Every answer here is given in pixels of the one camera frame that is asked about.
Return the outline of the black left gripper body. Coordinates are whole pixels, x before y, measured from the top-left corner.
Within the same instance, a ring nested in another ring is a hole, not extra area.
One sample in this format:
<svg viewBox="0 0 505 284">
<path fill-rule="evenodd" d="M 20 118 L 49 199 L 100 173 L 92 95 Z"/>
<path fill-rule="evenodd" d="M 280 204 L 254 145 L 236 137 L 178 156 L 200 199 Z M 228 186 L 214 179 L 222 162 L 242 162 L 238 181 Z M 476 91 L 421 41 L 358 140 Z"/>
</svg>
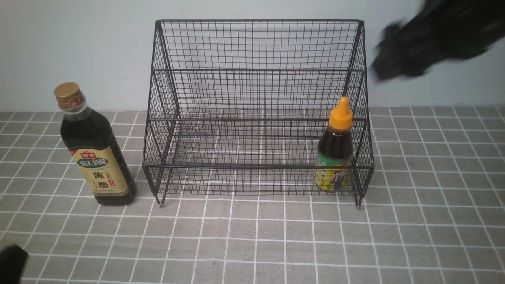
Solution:
<svg viewBox="0 0 505 284">
<path fill-rule="evenodd" d="M 2 284 L 19 284 L 29 254 L 18 245 L 9 245 L 0 252 L 0 282 Z"/>
</svg>

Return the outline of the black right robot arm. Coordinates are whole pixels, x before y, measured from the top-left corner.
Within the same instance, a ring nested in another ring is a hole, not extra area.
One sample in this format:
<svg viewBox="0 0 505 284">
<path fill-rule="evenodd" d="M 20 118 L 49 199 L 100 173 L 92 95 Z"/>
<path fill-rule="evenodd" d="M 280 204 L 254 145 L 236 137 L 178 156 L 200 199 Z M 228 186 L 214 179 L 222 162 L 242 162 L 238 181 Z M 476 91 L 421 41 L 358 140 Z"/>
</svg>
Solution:
<svg viewBox="0 0 505 284">
<path fill-rule="evenodd" d="M 426 0 L 409 22 L 382 30 L 372 62 L 377 81 L 423 76 L 445 60 L 469 60 L 504 38 L 503 0 Z"/>
</svg>

